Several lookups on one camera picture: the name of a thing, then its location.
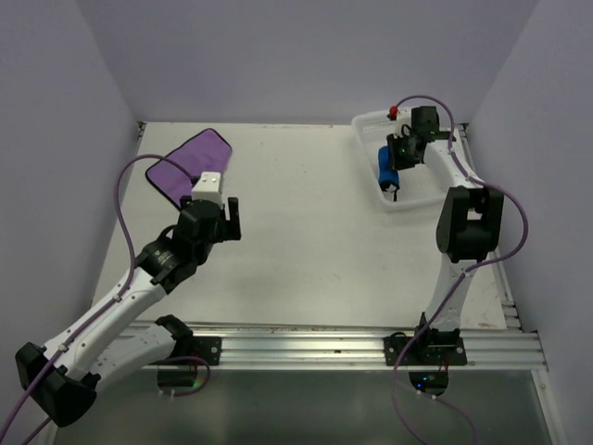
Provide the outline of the blue towel black trim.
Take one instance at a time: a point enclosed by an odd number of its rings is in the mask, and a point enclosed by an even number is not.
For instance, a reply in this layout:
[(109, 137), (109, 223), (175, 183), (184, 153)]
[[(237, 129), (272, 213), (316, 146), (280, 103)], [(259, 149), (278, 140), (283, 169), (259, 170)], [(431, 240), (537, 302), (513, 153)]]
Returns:
[(389, 165), (388, 146), (382, 146), (378, 150), (378, 184), (382, 192), (390, 193), (393, 201), (397, 202), (400, 181), (398, 172)]

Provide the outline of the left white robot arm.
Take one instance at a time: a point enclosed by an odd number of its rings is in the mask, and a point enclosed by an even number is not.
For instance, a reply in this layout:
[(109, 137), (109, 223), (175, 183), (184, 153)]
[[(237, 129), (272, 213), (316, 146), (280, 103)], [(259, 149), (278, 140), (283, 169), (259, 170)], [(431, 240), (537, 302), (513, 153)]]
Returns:
[(78, 421), (95, 402), (99, 384), (123, 368), (121, 360), (100, 362), (106, 348), (138, 315), (193, 276), (214, 245), (241, 237), (237, 198), (223, 206), (186, 199), (178, 222), (143, 248), (127, 275), (91, 310), (44, 345), (19, 349), (16, 364), (27, 395), (57, 426)]

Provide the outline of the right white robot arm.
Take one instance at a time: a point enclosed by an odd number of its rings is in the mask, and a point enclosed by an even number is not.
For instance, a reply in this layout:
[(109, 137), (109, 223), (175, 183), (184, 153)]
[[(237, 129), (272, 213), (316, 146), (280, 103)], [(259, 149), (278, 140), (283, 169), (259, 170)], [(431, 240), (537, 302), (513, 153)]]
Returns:
[(454, 149), (453, 130), (440, 127), (436, 107), (412, 108), (406, 118), (392, 107), (387, 114), (397, 125), (378, 153), (378, 183), (396, 194), (401, 172), (426, 166), (447, 194), (435, 229), (442, 255), (434, 295), (412, 336), (396, 332), (384, 339), (389, 365), (464, 365), (461, 312), (477, 265), (498, 246), (504, 196), (478, 184), (472, 169)]

